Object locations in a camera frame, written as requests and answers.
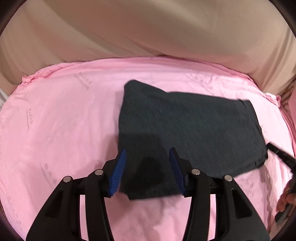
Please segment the bed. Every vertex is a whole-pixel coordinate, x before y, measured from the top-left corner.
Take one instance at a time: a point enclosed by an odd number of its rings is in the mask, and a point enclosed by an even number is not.
[[[15,2],[15,11],[21,3]],[[10,95],[0,112],[0,199],[7,220],[21,238],[25,239],[38,210],[63,176],[86,176],[114,158],[123,85],[130,79],[166,91],[250,99],[266,142],[273,141],[294,155],[293,109],[280,109],[280,97],[274,95],[292,92],[293,32],[268,1],[214,3],[188,1],[180,8],[178,1],[88,1],[82,6],[78,1],[29,0],[19,8],[0,37],[0,88]],[[232,16],[228,16],[230,6]],[[89,13],[87,18],[81,18],[83,12]],[[110,16],[114,16],[112,32],[105,27]],[[255,25],[257,31],[250,31]],[[245,26],[248,31],[238,31]],[[208,31],[201,34],[201,29]],[[151,57],[155,55],[189,60]],[[145,58],[126,58],[133,56]],[[98,119],[101,112],[107,115]],[[97,137],[91,130],[96,130]],[[273,154],[260,169],[236,177],[267,229],[290,177]],[[180,240],[189,203],[178,196],[128,202],[117,194],[107,203],[107,211],[117,239]],[[211,230],[215,217],[212,203]],[[147,213],[158,213],[161,206],[165,207],[162,215],[147,221]],[[160,232],[165,227],[171,236]]]

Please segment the black tool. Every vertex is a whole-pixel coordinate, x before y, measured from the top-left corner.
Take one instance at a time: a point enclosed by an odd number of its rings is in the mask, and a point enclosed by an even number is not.
[[[296,159],[289,155],[288,153],[284,152],[283,150],[280,150],[275,145],[268,143],[267,148],[274,152],[278,157],[291,169],[291,172],[293,173],[293,177],[290,183],[290,192],[289,193],[296,193]],[[288,214],[291,212],[293,208],[292,204],[286,204],[285,211],[278,212],[275,216],[275,220],[278,224],[283,223],[283,221],[287,218]]]
[[[105,197],[112,197],[126,164],[126,151],[107,161],[88,177],[66,176],[52,192],[33,222],[26,241],[83,241],[80,233],[80,195],[85,195],[89,241],[112,241]]]
[[[123,151],[88,177],[75,180],[64,177],[37,215],[26,241],[83,241],[79,224],[79,196],[82,194],[86,197],[89,241],[114,241],[104,197],[116,192],[125,159]],[[217,200],[214,241],[269,241],[259,215],[231,176],[208,177],[193,168],[189,161],[181,159],[174,148],[169,152],[169,159],[180,192],[184,197],[192,197],[183,241],[207,241],[210,194],[216,194]]]

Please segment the dark gray t-shirt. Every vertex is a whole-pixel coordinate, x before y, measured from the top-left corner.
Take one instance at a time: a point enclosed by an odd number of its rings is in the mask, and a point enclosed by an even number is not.
[[[124,87],[118,148],[127,151],[120,191],[130,199],[178,194],[168,152],[212,177],[261,166],[267,149],[250,101],[171,92],[136,80]]]

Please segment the beige curtain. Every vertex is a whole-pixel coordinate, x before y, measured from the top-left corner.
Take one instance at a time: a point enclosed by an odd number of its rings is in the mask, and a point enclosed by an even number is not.
[[[0,88],[65,61],[154,55],[219,63],[274,94],[296,72],[296,39],[268,0],[28,0],[0,36]]]

